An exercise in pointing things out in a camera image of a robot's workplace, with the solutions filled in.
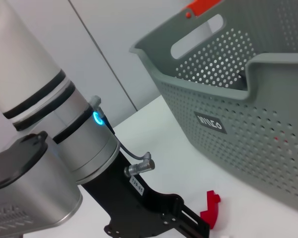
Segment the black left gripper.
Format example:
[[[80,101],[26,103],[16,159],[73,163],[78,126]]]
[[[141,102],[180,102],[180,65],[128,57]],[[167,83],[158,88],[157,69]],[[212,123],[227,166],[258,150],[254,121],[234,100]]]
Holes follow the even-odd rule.
[[[130,163],[119,153],[114,162],[83,188],[109,214],[105,232],[113,238],[150,238],[176,229],[186,238],[208,238],[210,226],[188,208],[177,194],[162,194],[151,189],[137,175],[136,183],[125,176]]]

